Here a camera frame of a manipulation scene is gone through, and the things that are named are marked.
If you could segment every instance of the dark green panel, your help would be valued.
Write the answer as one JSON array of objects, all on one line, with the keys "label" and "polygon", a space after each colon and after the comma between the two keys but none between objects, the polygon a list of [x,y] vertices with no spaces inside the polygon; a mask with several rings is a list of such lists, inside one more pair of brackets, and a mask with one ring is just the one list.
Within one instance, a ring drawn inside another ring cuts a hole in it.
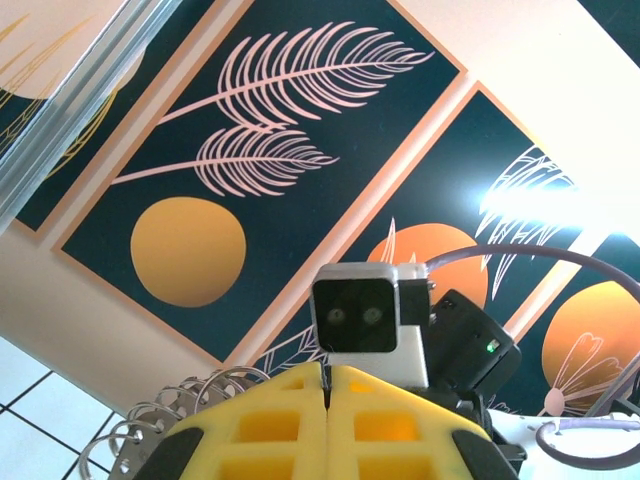
[{"label": "dark green panel", "polygon": [[[170,109],[174,112],[216,94],[225,61],[245,39],[249,38],[249,43],[242,55],[265,34],[288,32],[277,47],[281,48],[305,29],[310,29],[310,36],[328,23],[333,27],[342,22],[353,23],[341,29],[328,45],[335,46],[339,38],[345,38],[345,49],[351,49],[359,39],[391,32],[391,36],[379,41],[403,42],[405,48],[433,55],[408,71],[384,79],[376,95],[361,100],[366,105],[338,105],[340,113],[310,106],[303,98],[304,88],[312,88],[309,83],[298,91],[286,84],[292,102],[321,117],[305,118],[279,103],[296,122],[291,128],[304,132],[308,143],[319,151],[339,157],[337,162],[306,171],[295,185],[274,187],[282,194],[278,196],[240,197],[221,191],[222,196],[207,188],[192,168],[117,184],[107,190],[84,219],[64,246],[65,252],[217,358],[225,358],[458,71],[384,0],[366,5],[357,0],[263,0],[249,8]],[[347,32],[369,27],[377,30],[361,31],[350,40],[343,37]],[[328,51],[320,53],[320,64],[327,59]],[[293,68],[294,57],[295,52],[286,68]],[[341,86],[349,88],[346,83]],[[327,97],[323,100],[331,103]],[[259,110],[269,113],[264,105]],[[163,123],[150,134],[122,174],[193,161],[214,132],[235,126],[234,119],[215,103]],[[129,244],[137,219],[149,206],[175,196],[207,199],[223,206],[239,220],[247,241],[246,259],[237,282],[215,303],[200,308],[175,307],[156,299],[145,290],[132,265]]]}]

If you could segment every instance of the tile grout line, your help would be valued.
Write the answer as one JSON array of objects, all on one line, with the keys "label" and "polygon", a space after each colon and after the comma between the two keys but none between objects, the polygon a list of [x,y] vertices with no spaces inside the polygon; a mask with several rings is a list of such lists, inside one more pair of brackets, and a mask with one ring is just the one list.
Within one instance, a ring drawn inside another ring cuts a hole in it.
[{"label": "tile grout line", "polygon": [[[49,437],[51,440],[55,441],[56,443],[60,444],[61,446],[65,447],[67,450],[71,450],[73,453],[75,453],[76,455],[80,455],[80,452],[78,450],[76,450],[75,448],[73,448],[71,445],[63,442],[62,440],[60,440],[58,437],[55,437],[54,435],[52,435],[51,433],[47,432],[45,429],[43,429],[42,427],[39,427],[38,425],[36,425],[35,423],[33,423],[31,420],[26,419],[25,417],[23,417],[22,415],[20,415],[19,413],[14,412],[13,410],[11,410],[10,408],[6,409],[7,413],[10,413],[11,415],[17,417],[18,419],[22,420],[24,423],[26,423],[27,425],[35,428],[36,430],[38,430],[40,433],[46,435],[47,437]],[[110,473],[106,468],[104,468],[102,465],[97,464],[96,462],[94,462],[93,460],[89,460],[89,462],[91,462],[93,465],[95,465],[96,467],[100,468],[101,470],[104,470],[106,473]]]},{"label": "tile grout line", "polygon": [[[102,431],[102,429],[104,427],[107,426],[107,424],[111,421],[111,419],[113,418],[113,416],[115,415],[115,412],[112,411],[108,416],[107,419],[102,423],[102,425],[100,425],[100,428],[98,428],[98,431],[95,433],[95,435],[91,438],[91,442],[93,442],[96,438],[98,438],[98,435],[100,435],[100,432]],[[94,463],[95,465],[97,465],[98,467],[100,467],[102,470],[104,470],[106,473],[111,473],[108,472],[102,465],[100,465],[97,462],[93,462],[91,459],[89,459],[89,462]],[[71,464],[71,467],[69,468],[69,470],[67,470],[67,473],[65,473],[62,476],[61,480],[68,480],[69,479],[69,475],[71,475],[73,473],[73,470],[76,468],[76,466],[78,465],[78,459],[76,458],[74,460],[74,462]]]},{"label": "tile grout line", "polygon": [[49,376],[51,376],[51,374],[53,373],[53,370],[49,370],[47,373],[45,373],[42,377],[40,377],[38,379],[37,382],[35,382],[34,384],[32,384],[29,388],[27,388],[26,390],[24,390],[20,395],[18,395],[16,398],[14,398],[13,400],[11,400],[9,403],[7,403],[7,405],[5,406],[6,410],[9,410],[13,405],[16,404],[16,402],[22,400],[25,395],[27,395],[29,392],[31,392],[34,388],[36,388],[38,385],[40,385],[44,380],[46,380]]}]

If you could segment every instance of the camera lens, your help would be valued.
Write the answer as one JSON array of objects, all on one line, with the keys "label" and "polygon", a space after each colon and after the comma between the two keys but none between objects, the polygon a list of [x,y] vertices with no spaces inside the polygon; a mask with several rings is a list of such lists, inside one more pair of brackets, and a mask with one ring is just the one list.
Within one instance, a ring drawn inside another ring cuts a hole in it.
[{"label": "camera lens", "polygon": [[331,325],[340,325],[347,316],[341,308],[332,308],[327,314],[327,322]]},{"label": "camera lens", "polygon": [[367,325],[375,325],[382,319],[382,310],[376,307],[367,308],[362,314],[362,319]]}]

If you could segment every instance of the white tile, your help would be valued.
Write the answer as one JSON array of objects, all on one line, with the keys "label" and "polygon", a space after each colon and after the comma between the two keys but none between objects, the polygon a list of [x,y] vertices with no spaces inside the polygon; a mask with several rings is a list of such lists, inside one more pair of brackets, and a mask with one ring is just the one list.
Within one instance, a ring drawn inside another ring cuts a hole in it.
[{"label": "white tile", "polygon": [[111,410],[55,373],[12,409],[78,451],[91,441]]},{"label": "white tile", "polygon": [[[92,465],[92,464],[89,464],[89,473],[93,477],[93,480],[108,480],[109,479],[109,474],[108,473],[106,473],[104,470],[101,470],[100,468],[98,468],[98,467],[96,467],[95,465]],[[76,468],[74,468],[73,472],[71,472],[71,475],[69,475],[69,479],[68,480],[82,480],[82,477],[80,476],[80,467],[78,467],[76,465]]]},{"label": "white tile", "polygon": [[60,480],[77,455],[23,422],[0,414],[0,478]]},{"label": "white tile", "polygon": [[0,403],[7,404],[49,369],[0,337]]},{"label": "white tile", "polygon": [[[116,423],[122,420],[124,420],[124,418],[116,413],[113,416],[113,418],[109,420],[109,423],[105,425],[105,427],[102,429],[102,431],[98,436],[101,437],[103,435],[107,435],[111,431],[111,428]],[[118,430],[118,433],[126,433],[126,432],[127,432],[126,428],[122,428],[121,430]],[[116,460],[113,454],[111,453],[111,450],[109,449],[108,440],[105,440],[104,442],[100,442],[98,445],[96,445],[94,449],[91,450],[91,454],[89,455],[89,458],[94,462],[99,463],[107,470],[111,470],[111,467],[113,466],[113,463]]]}]

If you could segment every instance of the bright light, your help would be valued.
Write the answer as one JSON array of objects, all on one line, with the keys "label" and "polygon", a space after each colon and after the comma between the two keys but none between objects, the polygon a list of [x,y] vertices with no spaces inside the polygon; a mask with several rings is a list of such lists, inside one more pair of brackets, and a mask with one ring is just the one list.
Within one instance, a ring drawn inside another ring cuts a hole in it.
[{"label": "bright light", "polygon": [[599,228],[615,231],[602,215],[600,202],[588,199],[574,188],[498,189],[485,195],[482,212],[492,212],[501,221],[526,221],[562,227]]}]

